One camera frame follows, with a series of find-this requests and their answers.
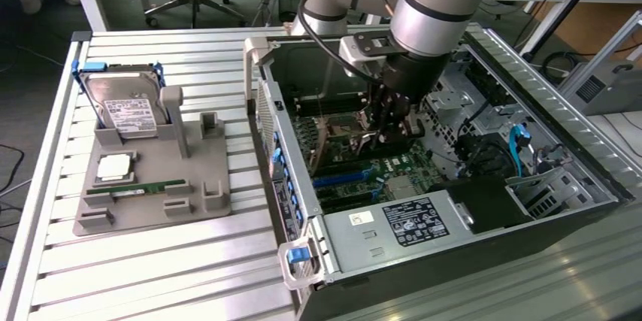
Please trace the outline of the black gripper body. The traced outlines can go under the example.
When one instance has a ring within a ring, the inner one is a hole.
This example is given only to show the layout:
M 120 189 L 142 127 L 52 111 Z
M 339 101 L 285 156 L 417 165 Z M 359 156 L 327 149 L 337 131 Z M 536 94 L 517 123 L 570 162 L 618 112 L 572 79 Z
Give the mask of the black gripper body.
M 449 61 L 449 53 L 441 56 L 390 55 L 383 65 L 382 82 L 411 101 L 421 101 L 433 90 Z

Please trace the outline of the graphics card with metal bracket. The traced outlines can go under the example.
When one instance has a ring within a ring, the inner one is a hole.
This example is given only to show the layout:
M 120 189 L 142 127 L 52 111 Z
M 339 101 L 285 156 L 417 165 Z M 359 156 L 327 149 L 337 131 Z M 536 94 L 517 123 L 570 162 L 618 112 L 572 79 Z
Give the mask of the graphics card with metal bracket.
M 333 136 L 329 133 L 326 119 L 331 115 L 314 117 L 317 126 L 315 147 L 310 150 L 309 170 L 313 176 L 327 174 L 338 174 L 343 171 L 354 170 L 358 163 L 381 159 L 387 156 L 398 156 L 410 151 L 414 139 L 401 144 L 386 143 L 386 129 L 379 138 L 375 148 L 371 148 L 371 141 L 377 130 L 369 128 L 367 122 L 362 119 L 357 112 L 343 113 L 354 114 L 367 128 L 363 133 Z

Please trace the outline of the CPU socket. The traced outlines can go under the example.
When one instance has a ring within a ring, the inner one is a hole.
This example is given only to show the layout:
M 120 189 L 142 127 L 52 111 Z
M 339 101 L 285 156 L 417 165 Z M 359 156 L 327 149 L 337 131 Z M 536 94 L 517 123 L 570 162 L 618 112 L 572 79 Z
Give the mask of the CPU socket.
M 354 114 L 334 114 L 326 119 L 329 133 L 333 136 L 363 133 L 367 128 Z

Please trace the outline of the green motherboard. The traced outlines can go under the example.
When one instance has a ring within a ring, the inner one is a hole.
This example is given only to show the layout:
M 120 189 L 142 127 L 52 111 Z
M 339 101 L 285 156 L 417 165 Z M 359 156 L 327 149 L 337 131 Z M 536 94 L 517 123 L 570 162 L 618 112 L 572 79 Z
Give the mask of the green motherboard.
M 351 95 L 330 99 L 322 99 L 323 114 L 343 114 L 357 112 L 367 122 L 369 108 L 366 97 Z M 357 164 L 354 170 L 338 174 L 313 176 L 309 170 L 310 150 L 315 147 L 317 126 L 314 117 L 319 117 L 317 99 L 301 97 L 293 100 L 289 109 L 293 128 L 303 155 L 311 181 L 321 177 L 349 174 L 365 170 L 371 171 L 370 178 L 362 182 L 353 182 L 315 188 L 317 199 L 326 213 L 337 213 L 357 207 L 365 207 L 401 198 L 421 195 L 429 191 L 430 186 L 445 181 L 438 166 L 431 159 L 431 152 L 425 148 L 423 143 L 415 139 L 410 151 L 381 159 L 371 159 Z

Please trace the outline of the blue expansion slot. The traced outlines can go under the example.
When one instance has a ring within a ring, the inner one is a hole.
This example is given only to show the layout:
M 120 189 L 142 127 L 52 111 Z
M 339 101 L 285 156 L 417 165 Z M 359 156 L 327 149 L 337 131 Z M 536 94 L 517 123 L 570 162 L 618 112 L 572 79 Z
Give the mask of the blue expansion slot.
M 334 176 L 321 177 L 313 181 L 313 186 L 315 188 L 334 186 L 338 184 L 362 182 L 370 178 L 371 171 L 365 170 L 349 174 L 338 174 Z

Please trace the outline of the black plastic shroud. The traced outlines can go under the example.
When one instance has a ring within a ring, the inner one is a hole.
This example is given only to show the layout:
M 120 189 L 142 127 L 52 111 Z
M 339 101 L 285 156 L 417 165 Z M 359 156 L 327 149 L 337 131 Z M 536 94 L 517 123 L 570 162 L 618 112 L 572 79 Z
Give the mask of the black plastic shroud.
M 520 200 L 507 189 L 507 182 L 501 176 L 487 175 L 434 184 L 431 192 L 446 190 L 457 205 L 466 208 L 471 216 L 470 225 L 474 234 L 505 229 L 533 221 Z

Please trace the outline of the grey power supply unit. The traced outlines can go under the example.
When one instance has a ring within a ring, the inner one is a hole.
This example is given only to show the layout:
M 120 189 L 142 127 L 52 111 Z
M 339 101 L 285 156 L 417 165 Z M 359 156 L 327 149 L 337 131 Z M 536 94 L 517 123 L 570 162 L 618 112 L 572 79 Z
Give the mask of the grey power supply unit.
M 323 220 L 345 274 L 430 255 L 474 237 L 474 217 L 445 190 L 337 212 Z

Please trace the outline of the grey slotted disk bay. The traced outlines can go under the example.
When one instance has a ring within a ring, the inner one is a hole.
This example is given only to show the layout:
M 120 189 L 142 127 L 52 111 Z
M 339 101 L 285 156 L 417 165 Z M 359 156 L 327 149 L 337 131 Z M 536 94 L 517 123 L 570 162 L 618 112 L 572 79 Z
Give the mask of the grey slotted disk bay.
M 602 186 L 576 178 L 561 167 L 529 177 L 507 178 L 507 185 L 536 219 L 617 201 Z

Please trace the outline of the open black PC case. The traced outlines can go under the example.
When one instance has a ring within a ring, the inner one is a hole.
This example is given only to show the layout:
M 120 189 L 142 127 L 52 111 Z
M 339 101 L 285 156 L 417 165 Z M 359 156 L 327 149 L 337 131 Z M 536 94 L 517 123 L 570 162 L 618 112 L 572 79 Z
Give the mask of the open black PC case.
M 474 234 L 437 253 L 345 274 L 323 220 L 333 213 L 323 211 L 313 190 L 289 109 L 295 98 L 317 98 L 321 91 L 330 99 L 363 95 L 369 107 L 369 83 L 349 76 L 307 37 L 251 37 L 245 42 L 245 67 L 253 137 L 297 321 L 323 321 L 540 253 L 642 199 L 642 163 L 572 106 L 502 38 L 490 29 L 470 26 L 445 71 L 461 71 L 487 100 L 459 126 L 451 155 L 427 144 L 423 104 L 442 88 L 439 79 L 414 105 L 425 125 L 425 136 L 417 139 L 431 152 L 445 181 L 487 175 L 507 181 L 561 167 L 602 186 L 617 201 L 533 217 L 521 225 Z M 507 115 L 499 131 L 461 135 L 489 104 L 502 106 Z

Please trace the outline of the grey computer tower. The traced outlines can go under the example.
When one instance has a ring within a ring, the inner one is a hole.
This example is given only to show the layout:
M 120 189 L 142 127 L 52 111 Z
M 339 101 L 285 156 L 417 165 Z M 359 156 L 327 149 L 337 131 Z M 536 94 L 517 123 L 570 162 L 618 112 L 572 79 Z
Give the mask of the grey computer tower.
M 560 94 L 586 116 L 642 111 L 642 44 L 614 60 L 620 46 L 642 30 L 642 10 L 622 25 L 589 62 L 581 62 L 558 87 Z

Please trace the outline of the black office chair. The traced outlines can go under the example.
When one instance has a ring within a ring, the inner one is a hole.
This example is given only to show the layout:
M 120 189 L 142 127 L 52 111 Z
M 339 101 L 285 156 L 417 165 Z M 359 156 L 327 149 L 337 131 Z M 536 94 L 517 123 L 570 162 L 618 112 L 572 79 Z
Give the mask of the black office chair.
M 247 18 L 239 11 L 231 8 L 231 5 L 231 0 L 170 0 L 162 5 L 151 5 L 150 8 L 144 9 L 143 15 L 147 25 L 152 28 L 158 28 L 159 22 L 155 15 L 167 13 L 170 10 L 183 6 L 189 6 L 191 9 L 191 27 L 195 28 L 198 23 L 198 13 L 201 12 L 201 8 L 206 7 L 227 15 L 237 21 L 241 27 L 246 27 L 249 24 Z

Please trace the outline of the grey parts rack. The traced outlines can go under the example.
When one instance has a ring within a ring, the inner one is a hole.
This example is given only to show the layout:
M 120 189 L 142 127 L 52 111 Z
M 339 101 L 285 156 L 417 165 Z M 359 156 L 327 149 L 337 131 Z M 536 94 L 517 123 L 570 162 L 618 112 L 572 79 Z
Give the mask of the grey parts rack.
M 195 222 L 233 212 L 225 123 L 214 111 L 201 113 L 197 120 L 183 119 L 178 86 L 163 88 L 159 100 L 168 123 L 159 126 L 155 137 L 118 140 L 115 130 L 95 130 L 72 229 L 78 236 Z M 96 177 L 100 158 L 122 153 L 131 155 L 130 174 L 123 180 L 102 181 Z M 167 180 L 189 184 L 168 186 L 162 193 L 118 198 L 86 193 Z

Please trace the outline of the green RAM stick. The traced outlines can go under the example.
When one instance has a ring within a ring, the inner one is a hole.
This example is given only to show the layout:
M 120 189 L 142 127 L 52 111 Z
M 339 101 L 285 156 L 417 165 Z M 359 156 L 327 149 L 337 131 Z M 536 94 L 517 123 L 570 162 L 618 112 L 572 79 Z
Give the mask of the green RAM stick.
M 108 193 L 112 197 L 128 197 L 135 195 L 156 194 L 166 191 L 168 186 L 187 185 L 186 180 L 167 180 L 154 183 L 136 183 L 122 186 L 110 186 L 100 189 L 90 189 L 86 191 L 88 195 Z

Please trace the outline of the silver hard disk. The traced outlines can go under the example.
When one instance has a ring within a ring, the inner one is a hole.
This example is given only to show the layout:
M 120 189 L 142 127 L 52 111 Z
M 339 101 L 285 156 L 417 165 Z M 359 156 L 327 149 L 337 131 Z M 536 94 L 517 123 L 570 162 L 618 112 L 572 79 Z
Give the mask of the silver hard disk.
M 168 120 L 160 106 L 160 81 L 154 71 L 102 71 L 80 77 L 107 129 L 124 139 L 151 138 Z

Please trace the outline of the hard disk drive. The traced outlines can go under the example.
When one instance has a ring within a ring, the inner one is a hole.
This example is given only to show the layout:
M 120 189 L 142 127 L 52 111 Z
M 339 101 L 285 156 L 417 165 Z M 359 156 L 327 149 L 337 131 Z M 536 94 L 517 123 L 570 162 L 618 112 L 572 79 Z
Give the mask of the hard disk drive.
M 102 71 L 154 71 L 159 75 L 159 81 L 160 81 L 160 89 L 166 87 L 166 82 L 164 82 L 164 70 L 163 66 L 159 63 L 148 63 L 148 64 L 142 64 L 142 65 L 123 65 L 123 64 L 110 64 L 106 62 L 87 62 L 84 65 L 80 65 L 79 62 L 72 62 L 72 76 L 76 80 L 76 83 L 80 86 L 80 90 L 84 92 L 90 104 L 95 110 L 95 114 L 99 119 L 99 127 L 102 129 L 106 129 L 99 112 L 96 110 L 96 107 L 94 106 L 94 103 L 90 99 L 90 96 L 87 94 L 86 87 L 83 85 L 83 81 L 80 79 L 83 73 L 91 73 L 91 72 L 102 72 Z

